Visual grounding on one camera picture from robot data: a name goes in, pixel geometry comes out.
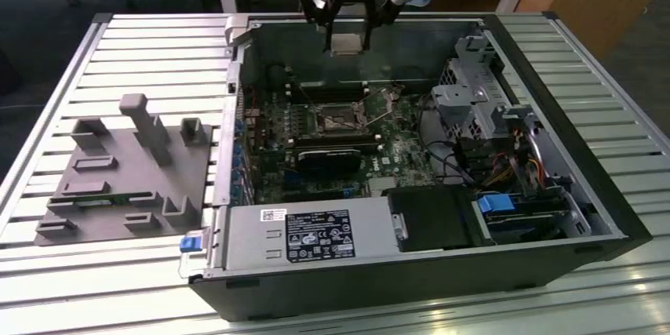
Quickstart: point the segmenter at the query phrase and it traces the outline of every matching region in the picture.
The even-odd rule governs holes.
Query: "floor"
[[[261,11],[261,0],[238,0]],[[293,0],[284,0],[293,7]],[[0,0],[0,50],[23,83],[0,96],[0,180],[11,165],[76,46],[96,13],[193,13],[220,10],[216,0]],[[603,64],[613,78],[670,133],[670,0],[652,0]]]

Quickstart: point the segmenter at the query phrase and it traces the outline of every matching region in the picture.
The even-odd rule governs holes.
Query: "black plastic cover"
[[[483,244],[471,194],[459,185],[392,188],[387,192],[393,215],[401,215],[408,237],[400,251],[463,249]]]

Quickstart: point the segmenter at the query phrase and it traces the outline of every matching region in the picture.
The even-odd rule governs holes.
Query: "green circuit board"
[[[391,91],[391,85],[369,87],[372,94],[362,101],[367,122],[388,112],[389,102],[383,89]],[[377,196],[376,183],[385,182],[388,185],[389,180],[396,187],[432,184],[433,172],[411,127],[417,99],[416,95],[399,96],[392,104],[392,112],[368,123],[368,132],[381,136],[383,149],[361,156],[360,169],[354,174],[337,179],[305,180],[293,170],[293,152],[288,140],[296,133],[309,135],[318,132],[309,121],[309,117],[313,117],[312,107],[290,104],[288,99],[273,95],[264,102],[265,122],[257,125],[261,130],[256,127],[253,132],[256,147],[250,158],[256,168],[254,203],[301,201],[300,198],[321,200],[312,197],[326,199],[329,195],[332,198]],[[308,121],[300,123],[296,118]]]

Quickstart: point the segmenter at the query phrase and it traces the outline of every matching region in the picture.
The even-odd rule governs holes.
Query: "warning label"
[[[290,263],[354,257],[348,209],[286,214],[285,249]]]

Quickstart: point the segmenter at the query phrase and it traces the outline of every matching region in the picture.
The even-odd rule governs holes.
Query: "gray plastic block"
[[[94,156],[76,160],[72,169],[77,172],[82,172],[85,170],[113,169],[117,165],[118,163],[113,156]]]
[[[181,134],[181,140],[186,146],[202,145],[206,143],[206,133],[201,128],[198,118],[184,118],[181,120],[181,129],[178,133]]]
[[[172,164],[172,156],[165,145],[169,143],[168,132],[160,118],[148,115],[146,102],[142,94],[124,94],[118,110],[133,120],[138,143],[148,148],[156,163],[160,166],[168,166]]]
[[[82,141],[46,204],[37,245],[181,235],[200,227],[210,126],[185,119],[164,127],[145,104],[141,95],[120,104],[137,129],[105,129],[98,119],[76,123],[72,137]],[[168,164],[157,163],[156,146]]]
[[[142,232],[160,228],[160,223],[150,212],[125,213],[124,226],[130,232]]]
[[[100,136],[109,135],[109,131],[97,118],[78,119],[70,135],[85,154],[102,155],[106,153],[100,143]]]
[[[70,237],[76,234],[76,225],[66,219],[53,218],[50,220],[40,221],[36,232],[37,237],[48,237],[49,239],[58,239]]]

